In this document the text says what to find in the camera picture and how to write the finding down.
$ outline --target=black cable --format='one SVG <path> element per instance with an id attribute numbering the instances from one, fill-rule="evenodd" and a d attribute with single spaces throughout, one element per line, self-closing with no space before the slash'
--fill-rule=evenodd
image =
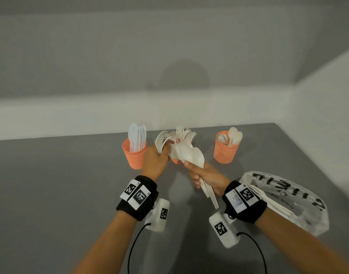
<path id="1" fill-rule="evenodd" d="M 150 226 L 150 225 L 151 225 L 151 223 L 147 223 L 147 224 L 145 224 L 145 225 L 142 227 L 142 229 L 139 231 L 138 235 L 136 236 L 136 238 L 135 238 L 135 240 L 134 240 L 134 243 L 133 243 L 132 246 L 131 246 L 130 253 L 129 253 L 129 258 L 128 258 L 128 274 L 130 274 L 130 271 L 129 271 L 130 257 L 131 257 L 131 252 L 132 252 L 132 249 L 134 248 L 135 242 L 136 242 L 136 240 L 138 239 L 138 237 L 139 237 L 140 233 L 142 232 L 142 230 L 144 230 L 144 228 L 145 228 L 146 226 Z"/>
<path id="2" fill-rule="evenodd" d="M 261 255 L 262 255 L 263 264 L 265 265 L 265 274 L 267 274 L 266 260 L 265 260 L 265 258 L 264 258 L 264 256 L 263 256 L 262 250 L 261 250 L 261 248 L 259 247 L 258 243 L 253 239 L 253 237 L 251 237 L 251 236 L 248 235 L 247 233 L 239 232 L 239 233 L 237 233 L 236 235 L 237 235 L 237 236 L 239 236 L 239 235 L 246 235 L 246 236 L 248 236 L 251 240 L 253 240 L 253 242 L 257 245 L 258 250 L 260 251 L 260 253 L 261 253 Z"/>

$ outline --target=person's left hand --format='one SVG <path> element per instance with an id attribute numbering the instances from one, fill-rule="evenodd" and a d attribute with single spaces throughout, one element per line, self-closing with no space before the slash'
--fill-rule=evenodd
<path id="1" fill-rule="evenodd" d="M 169 161 L 169 152 L 174 142 L 168 140 L 163 147 L 162 153 L 159 154 L 157 148 L 153 144 L 148 147 L 144 154 L 142 175 L 147 176 L 153 181 L 157 182 L 159 177 L 166 169 L 167 162 Z"/>

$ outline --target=wrist strap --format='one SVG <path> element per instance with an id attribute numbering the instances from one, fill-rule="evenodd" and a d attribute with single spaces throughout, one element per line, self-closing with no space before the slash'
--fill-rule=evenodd
<path id="1" fill-rule="evenodd" d="M 254 224 L 267 208 L 267 202 L 260 200 L 245 184 L 232 181 L 225 189 L 223 200 L 225 213 L 241 221 Z"/>
<path id="2" fill-rule="evenodd" d="M 122 210 L 137 221 L 142 221 L 152 210 L 157 197 L 157 184 L 152 179 L 140 175 L 131 180 L 120 195 L 121 201 L 116 210 Z"/>

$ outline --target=cup of forks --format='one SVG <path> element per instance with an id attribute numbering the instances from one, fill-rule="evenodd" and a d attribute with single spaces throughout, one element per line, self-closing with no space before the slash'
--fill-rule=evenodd
<path id="1" fill-rule="evenodd" d="M 180 162 L 180 160 L 177 159 L 174 151 L 176 147 L 175 145 L 185 140 L 188 140 L 190 141 L 190 143 L 192 143 L 192 140 L 195 137 L 195 135 L 197 135 L 196 132 L 191 131 L 190 129 L 185 130 L 183 126 L 178 126 L 176 127 L 176 131 L 172 131 L 165 135 L 165 138 L 170 138 L 174 142 L 174 144 L 172 145 L 172 151 L 170 153 L 170 157 L 175 164 L 179 164 Z"/>

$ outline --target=clear plastic bag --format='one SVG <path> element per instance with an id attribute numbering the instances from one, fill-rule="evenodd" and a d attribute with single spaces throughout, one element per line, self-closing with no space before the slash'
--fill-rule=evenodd
<path id="1" fill-rule="evenodd" d="M 310 190 L 288 179 L 258 171 L 244 173 L 239 182 L 262 189 L 268 198 L 292 212 L 284 217 L 312 235 L 319 236 L 329 230 L 327 206 Z"/>

